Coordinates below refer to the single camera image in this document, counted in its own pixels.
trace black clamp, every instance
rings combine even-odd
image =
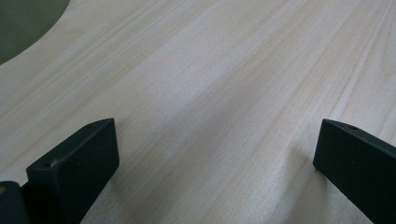
[[[396,223],[396,147],[324,119],[314,166],[374,223]]]
[[[79,223],[119,164],[114,119],[86,125],[31,164],[21,188],[0,182],[0,223]]]

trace wood grain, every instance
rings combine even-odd
[[[322,119],[396,145],[396,2],[72,0],[0,65],[0,177],[116,119],[83,223],[370,223],[312,160]]]

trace light wood panel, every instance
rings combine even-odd
[[[72,0],[0,65],[0,178],[116,119],[83,223],[370,223],[312,165],[322,119],[396,145],[396,2]]]

